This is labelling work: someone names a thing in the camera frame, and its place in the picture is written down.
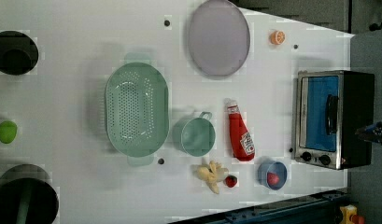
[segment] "green ball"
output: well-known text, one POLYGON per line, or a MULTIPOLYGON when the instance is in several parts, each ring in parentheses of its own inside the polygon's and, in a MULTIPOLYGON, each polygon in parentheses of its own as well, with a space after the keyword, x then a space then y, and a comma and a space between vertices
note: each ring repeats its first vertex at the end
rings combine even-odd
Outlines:
POLYGON ((0 124, 0 141, 9 144, 15 140, 17 125, 12 121, 4 121, 0 124))

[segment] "ketchup label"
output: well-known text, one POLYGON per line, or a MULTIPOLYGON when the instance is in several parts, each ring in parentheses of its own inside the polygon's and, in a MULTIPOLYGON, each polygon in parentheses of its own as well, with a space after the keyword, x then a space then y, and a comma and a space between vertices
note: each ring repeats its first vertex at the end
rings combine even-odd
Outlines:
POLYGON ((251 134, 249 133, 243 134, 241 136, 240 143, 247 155, 251 155, 252 153, 255 152, 255 147, 251 139, 251 134))
POLYGON ((228 107, 229 114, 240 114, 240 110, 238 106, 228 107))

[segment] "white table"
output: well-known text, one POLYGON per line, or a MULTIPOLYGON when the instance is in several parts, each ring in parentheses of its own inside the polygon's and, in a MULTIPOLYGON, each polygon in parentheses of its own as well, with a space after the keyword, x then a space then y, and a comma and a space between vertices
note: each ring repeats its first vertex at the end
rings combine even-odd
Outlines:
POLYGON ((25 32, 41 53, 30 74, 0 74, 0 122, 11 119, 20 127, 12 144, 0 143, 0 175, 16 164, 43 167, 60 193, 55 223, 72 224, 165 223, 346 187, 347 171, 295 162, 288 150, 297 72, 349 68, 351 35, 243 10, 251 31, 248 59, 234 75, 214 80, 195 68, 186 48, 187 21, 202 2, 0 1, 0 31, 25 32), (275 29, 287 35, 278 47, 268 42, 275 29), (188 156, 173 147, 169 134, 151 165, 132 167, 110 145, 105 85, 134 52, 146 53, 166 78, 170 127, 192 112, 213 113, 217 139, 208 155, 188 156), (231 156, 228 97, 238 101, 253 136, 252 162, 231 156), (256 180, 267 157, 288 167, 281 190, 256 180), (238 186, 220 183, 220 195, 212 193, 192 172, 209 160, 222 162, 238 186))

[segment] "red fruit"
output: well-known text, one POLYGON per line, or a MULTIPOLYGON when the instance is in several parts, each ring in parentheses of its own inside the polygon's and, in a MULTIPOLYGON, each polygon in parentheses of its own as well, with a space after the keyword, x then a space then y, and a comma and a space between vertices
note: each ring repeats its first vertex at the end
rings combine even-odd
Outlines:
POLYGON ((225 184, 229 188, 233 188, 237 184, 237 177, 234 175, 228 175, 228 177, 225 178, 225 184))
POLYGON ((267 174, 267 183, 270 186, 274 186, 274 185, 278 184, 279 181, 280 181, 280 177, 278 177, 277 174, 273 174, 273 173, 267 174))

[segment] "toaster oven window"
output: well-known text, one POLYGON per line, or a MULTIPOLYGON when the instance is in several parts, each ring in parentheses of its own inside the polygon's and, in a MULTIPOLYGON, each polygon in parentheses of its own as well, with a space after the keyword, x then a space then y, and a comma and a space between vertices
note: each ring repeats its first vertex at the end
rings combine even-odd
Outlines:
POLYGON ((332 106, 332 98, 337 99, 339 78, 309 77, 307 82, 306 147, 334 152, 337 124, 332 123, 337 108, 332 106))

